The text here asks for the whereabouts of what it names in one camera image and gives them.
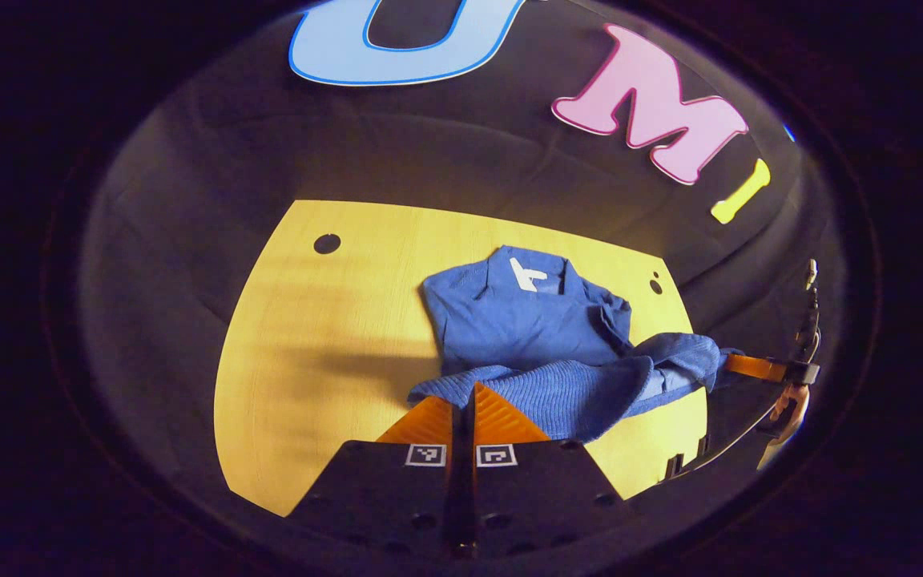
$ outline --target shirt collar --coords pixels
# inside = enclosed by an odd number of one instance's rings
[[[545,272],[548,275],[560,276],[561,295],[573,297],[579,294],[582,278],[575,272],[575,267],[568,259],[561,256],[549,255],[546,252],[529,251],[526,248],[503,245],[487,259],[486,285],[498,293],[530,293],[520,288],[515,271],[512,270],[510,259],[519,260],[523,268]]]

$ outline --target blue letter u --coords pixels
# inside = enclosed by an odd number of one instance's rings
[[[384,48],[369,42],[380,0],[331,0],[312,8],[290,41],[290,68],[323,84],[374,87],[443,80],[475,70],[505,41],[523,0],[462,0],[436,44]]]

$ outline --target blue shirt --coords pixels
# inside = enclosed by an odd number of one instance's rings
[[[686,333],[631,346],[629,303],[544,252],[502,246],[425,279],[422,292],[444,376],[415,386],[408,401],[464,408],[480,382],[554,439],[593,441],[626,417],[710,391],[730,352]]]
[[[568,259],[502,246],[422,282],[444,375],[479,366],[605,365],[629,350],[631,308]]]

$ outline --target white logo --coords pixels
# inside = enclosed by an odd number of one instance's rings
[[[546,273],[538,270],[532,270],[530,268],[523,268],[519,264],[519,260],[512,256],[512,271],[515,272],[515,280],[519,281],[519,288],[523,291],[529,291],[531,293],[536,293],[536,285],[532,284],[532,279],[536,280],[546,280]]]

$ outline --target yellow table surface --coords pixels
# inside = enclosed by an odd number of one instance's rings
[[[312,248],[324,234],[341,247]],[[287,515],[349,439],[374,441],[407,412],[408,390],[440,375],[420,285],[503,244],[571,260],[627,299],[631,342],[691,333],[663,260],[555,230],[429,208],[298,200],[238,300],[216,376],[216,449],[234,493]],[[651,289],[651,280],[663,292]],[[702,389],[623,420],[586,448],[623,498],[696,456]]]

